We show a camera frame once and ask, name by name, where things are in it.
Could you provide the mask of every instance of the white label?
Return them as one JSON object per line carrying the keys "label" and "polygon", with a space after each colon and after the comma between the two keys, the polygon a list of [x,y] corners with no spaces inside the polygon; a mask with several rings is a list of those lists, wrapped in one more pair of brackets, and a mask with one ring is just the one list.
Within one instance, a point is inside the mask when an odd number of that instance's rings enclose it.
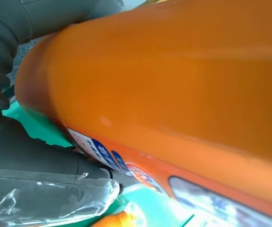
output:
{"label": "white label", "polygon": [[205,219],[205,227],[272,227],[272,218],[179,177],[169,184],[178,201]]}
{"label": "white label", "polygon": [[104,165],[112,168],[111,165],[108,164],[107,161],[106,161],[104,158],[103,158],[102,155],[99,151],[97,150],[97,148],[94,145],[93,141],[91,138],[82,135],[81,133],[79,133],[79,132],[76,132],[74,130],[72,130],[72,129],[67,129],[67,130],[79,146],[81,146],[82,149],[84,149],[87,153],[96,158],[98,161],[103,163]]}

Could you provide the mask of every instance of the gray plastic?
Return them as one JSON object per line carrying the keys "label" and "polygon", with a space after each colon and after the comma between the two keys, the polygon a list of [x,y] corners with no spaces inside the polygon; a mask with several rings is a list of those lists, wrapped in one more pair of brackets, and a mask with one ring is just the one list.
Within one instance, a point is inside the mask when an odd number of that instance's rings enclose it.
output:
{"label": "gray plastic", "polygon": [[119,193],[115,180],[89,175],[0,170],[0,221],[34,226],[85,220],[104,213]]}

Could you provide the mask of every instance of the orange cylinder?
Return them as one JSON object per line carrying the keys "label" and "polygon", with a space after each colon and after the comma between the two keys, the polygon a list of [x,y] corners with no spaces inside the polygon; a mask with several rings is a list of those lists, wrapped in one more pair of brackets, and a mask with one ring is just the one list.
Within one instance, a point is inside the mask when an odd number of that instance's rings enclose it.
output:
{"label": "orange cylinder", "polygon": [[155,190],[272,220],[272,1],[169,0],[71,26],[29,53],[15,93]]}

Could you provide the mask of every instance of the plastic bag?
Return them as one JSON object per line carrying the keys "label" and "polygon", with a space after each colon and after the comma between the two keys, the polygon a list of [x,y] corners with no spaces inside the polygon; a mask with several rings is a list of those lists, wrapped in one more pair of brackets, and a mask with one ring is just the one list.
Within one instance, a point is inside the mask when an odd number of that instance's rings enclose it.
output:
{"label": "plastic bag", "polygon": [[0,227],[92,218],[107,211],[119,193],[115,180],[87,179],[87,175],[0,170]]}

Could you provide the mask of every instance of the blue sticker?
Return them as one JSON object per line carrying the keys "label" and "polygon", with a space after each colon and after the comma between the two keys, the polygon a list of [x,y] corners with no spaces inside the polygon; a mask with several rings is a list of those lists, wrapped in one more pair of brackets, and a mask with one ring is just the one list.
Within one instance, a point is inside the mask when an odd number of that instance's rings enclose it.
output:
{"label": "blue sticker", "polygon": [[118,172],[122,173],[122,171],[116,163],[116,161],[112,157],[112,155],[107,150],[103,145],[100,142],[92,139],[94,145],[99,151],[99,153],[105,159],[109,165],[112,168],[117,170]]}
{"label": "blue sticker", "polygon": [[116,161],[118,162],[118,164],[122,168],[123,169],[123,171],[128,175],[128,176],[132,176],[133,174],[128,170],[128,168],[125,164],[125,161],[123,161],[123,159],[119,155],[118,154],[117,152],[116,151],[113,151],[112,150],[112,153],[113,155],[115,157]]}

